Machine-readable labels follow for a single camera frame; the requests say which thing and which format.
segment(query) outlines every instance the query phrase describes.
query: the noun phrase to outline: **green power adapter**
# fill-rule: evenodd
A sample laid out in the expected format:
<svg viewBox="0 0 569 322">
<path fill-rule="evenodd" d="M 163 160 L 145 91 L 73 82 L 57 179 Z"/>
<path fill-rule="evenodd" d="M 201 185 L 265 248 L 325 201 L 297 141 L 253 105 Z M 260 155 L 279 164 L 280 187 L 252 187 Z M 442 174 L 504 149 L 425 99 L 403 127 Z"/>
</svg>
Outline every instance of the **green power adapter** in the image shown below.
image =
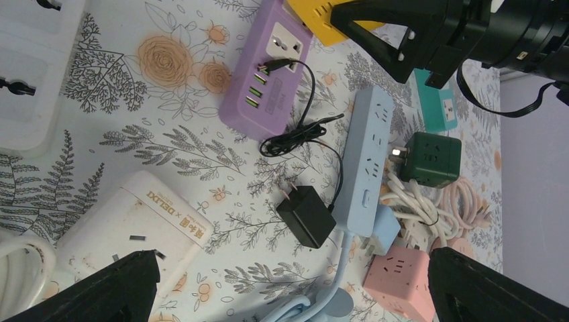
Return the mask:
<svg viewBox="0 0 569 322">
<path fill-rule="evenodd" d="M 444 188 L 460 176 L 462 142 L 456 138 L 416 132 L 404 148 L 394 148 L 390 159 L 401 163 L 399 178 L 422 186 Z"/>
</svg>

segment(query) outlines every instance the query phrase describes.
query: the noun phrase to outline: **gray wall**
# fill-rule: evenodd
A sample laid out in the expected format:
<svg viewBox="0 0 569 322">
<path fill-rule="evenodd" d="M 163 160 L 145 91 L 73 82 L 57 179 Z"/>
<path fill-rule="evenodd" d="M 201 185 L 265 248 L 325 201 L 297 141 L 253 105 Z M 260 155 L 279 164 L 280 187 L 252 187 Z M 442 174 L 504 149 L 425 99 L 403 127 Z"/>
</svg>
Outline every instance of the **gray wall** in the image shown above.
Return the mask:
<svg viewBox="0 0 569 322">
<path fill-rule="evenodd" d="M 549 80 L 501 84 L 502 111 L 526 106 Z M 502 118 L 504 274 L 569 306 L 569 107 L 546 92 L 540 109 Z"/>
</svg>

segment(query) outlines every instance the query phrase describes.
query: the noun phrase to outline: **floral tablecloth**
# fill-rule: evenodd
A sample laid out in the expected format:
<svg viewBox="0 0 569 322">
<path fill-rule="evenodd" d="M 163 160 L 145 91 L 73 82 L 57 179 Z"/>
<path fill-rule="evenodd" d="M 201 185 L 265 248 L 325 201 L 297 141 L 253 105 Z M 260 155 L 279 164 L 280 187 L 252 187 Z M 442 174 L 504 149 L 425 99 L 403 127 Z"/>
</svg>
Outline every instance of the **floral tablecloth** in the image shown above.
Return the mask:
<svg viewBox="0 0 569 322">
<path fill-rule="evenodd" d="M 40 158 L 0 155 L 0 226 L 52 243 L 126 172 L 146 169 L 190 201 L 215 225 L 207 247 L 151 321 L 258 321 L 268 303 L 329 284 L 340 254 L 333 233 L 319 250 L 299 245 L 275 205 L 287 182 L 312 184 L 330 201 L 338 161 L 305 145 L 264 159 L 258 144 L 227 128 L 217 108 L 240 57 L 257 0 L 93 0 L 83 22 L 50 151 Z M 401 28 L 376 33 L 390 42 Z M 391 94 L 393 144 L 423 128 L 415 79 L 390 76 L 351 41 L 328 48 L 313 39 L 307 63 L 317 91 L 309 118 L 346 113 L 324 140 L 346 141 L 356 91 L 377 84 Z M 499 108 L 499 76 L 465 65 L 479 99 Z M 459 126 L 446 135 L 463 142 L 462 175 L 493 211 L 489 229 L 468 235 L 476 259 L 502 267 L 500 122 L 459 94 Z M 309 96 L 307 74 L 295 114 Z M 384 311 L 362 288 L 370 262 L 355 239 L 342 287 L 353 297 L 352 321 L 406 321 Z M 74 283 L 57 271 L 46 297 Z"/>
</svg>

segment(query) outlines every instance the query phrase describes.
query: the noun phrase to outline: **black power adapter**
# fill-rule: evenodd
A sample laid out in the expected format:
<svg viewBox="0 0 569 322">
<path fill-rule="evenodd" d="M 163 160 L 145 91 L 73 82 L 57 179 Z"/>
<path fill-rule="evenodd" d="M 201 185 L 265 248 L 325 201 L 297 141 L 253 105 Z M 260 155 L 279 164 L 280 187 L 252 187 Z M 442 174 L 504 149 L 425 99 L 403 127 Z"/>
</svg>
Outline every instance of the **black power adapter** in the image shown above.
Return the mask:
<svg viewBox="0 0 569 322">
<path fill-rule="evenodd" d="M 302 246 L 320 248 L 336 221 L 313 186 L 295 187 L 276 208 Z"/>
</svg>

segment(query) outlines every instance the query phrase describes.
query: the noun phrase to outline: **pink power adapter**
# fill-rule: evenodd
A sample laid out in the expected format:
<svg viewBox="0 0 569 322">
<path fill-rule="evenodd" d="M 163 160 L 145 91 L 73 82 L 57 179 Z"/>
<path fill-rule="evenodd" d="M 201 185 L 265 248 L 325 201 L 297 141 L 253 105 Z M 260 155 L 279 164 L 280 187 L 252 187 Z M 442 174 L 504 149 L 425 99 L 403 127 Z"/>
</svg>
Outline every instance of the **pink power adapter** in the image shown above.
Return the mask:
<svg viewBox="0 0 569 322">
<path fill-rule="evenodd" d="M 221 121 L 257 141 L 282 134 L 302 66 L 292 63 L 270 73 L 258 66 L 279 58 L 304 61 L 311 39 L 312 33 L 286 10 L 283 0 L 264 0 L 219 107 Z"/>
<path fill-rule="evenodd" d="M 431 322 L 435 306 L 429 292 L 428 268 L 426 252 L 393 245 L 387 255 L 375 256 L 364 289 L 390 312 Z"/>
</svg>

